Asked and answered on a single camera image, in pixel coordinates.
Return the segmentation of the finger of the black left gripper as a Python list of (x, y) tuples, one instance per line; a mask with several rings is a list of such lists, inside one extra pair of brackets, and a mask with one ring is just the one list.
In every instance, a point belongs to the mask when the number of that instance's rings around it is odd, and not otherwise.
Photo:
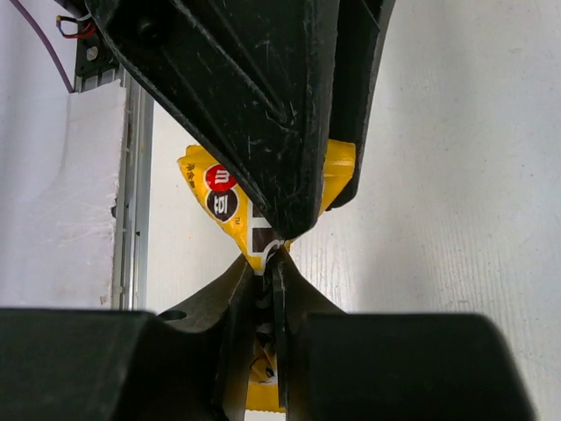
[(126, 70), (281, 236), (317, 221), (336, 1), (89, 1)]
[(330, 138), (355, 146), (355, 168), (329, 210), (357, 194), (373, 94), (395, 0), (345, 0), (339, 3), (332, 81)]

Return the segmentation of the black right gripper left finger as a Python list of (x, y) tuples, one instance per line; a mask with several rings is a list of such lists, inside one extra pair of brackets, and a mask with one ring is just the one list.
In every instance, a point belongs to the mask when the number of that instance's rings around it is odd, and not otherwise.
[(160, 314), (2, 309), (4, 420), (241, 420), (253, 272), (237, 258)]

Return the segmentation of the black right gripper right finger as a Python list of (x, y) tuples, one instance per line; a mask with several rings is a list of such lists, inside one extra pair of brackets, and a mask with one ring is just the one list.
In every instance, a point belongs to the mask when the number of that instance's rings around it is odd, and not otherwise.
[(497, 326), (477, 313), (347, 313), (271, 260), (280, 406), (290, 420), (531, 420)]

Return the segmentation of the small yellow snack packet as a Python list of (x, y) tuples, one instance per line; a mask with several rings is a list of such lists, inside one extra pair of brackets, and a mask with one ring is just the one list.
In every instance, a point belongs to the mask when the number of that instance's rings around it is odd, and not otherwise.
[(177, 160), (181, 174), (205, 212), (236, 242), (256, 275), (258, 321), (250, 365), (246, 408), (280, 412), (277, 356), (273, 333), (273, 292), (266, 264), (293, 241), (283, 239), (253, 205), (233, 175), (200, 145)]

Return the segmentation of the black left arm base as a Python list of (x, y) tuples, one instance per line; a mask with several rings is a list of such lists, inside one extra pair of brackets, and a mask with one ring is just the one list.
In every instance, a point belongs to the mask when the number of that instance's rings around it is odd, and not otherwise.
[(84, 1), (56, 1), (68, 16), (57, 16), (56, 27), (63, 39), (75, 40), (75, 81), (86, 82), (92, 78), (99, 83), (113, 80), (119, 64), (107, 46), (101, 31), (87, 11)]

